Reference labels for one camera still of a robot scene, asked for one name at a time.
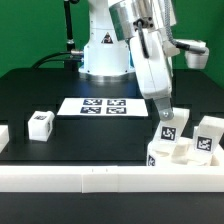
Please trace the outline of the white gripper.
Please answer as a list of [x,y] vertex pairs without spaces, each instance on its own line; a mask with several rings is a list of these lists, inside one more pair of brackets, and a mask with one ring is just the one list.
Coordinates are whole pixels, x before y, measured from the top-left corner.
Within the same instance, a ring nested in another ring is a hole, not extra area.
[[173,76],[171,59],[183,49],[190,68],[204,68],[209,56],[206,43],[190,40],[171,42],[164,28],[150,29],[142,24],[133,26],[133,33],[128,39],[143,98],[155,100],[161,121],[171,120],[174,117],[170,101]]

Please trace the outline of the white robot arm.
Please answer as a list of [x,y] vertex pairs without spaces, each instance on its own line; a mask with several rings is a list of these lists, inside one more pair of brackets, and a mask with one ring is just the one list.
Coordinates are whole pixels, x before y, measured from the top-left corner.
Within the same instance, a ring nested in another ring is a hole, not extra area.
[[79,71],[98,80],[135,73],[142,96],[155,102],[160,119],[172,119],[172,58],[184,51],[188,67],[203,69],[209,56],[206,43],[173,37],[171,0],[88,3],[90,38]]

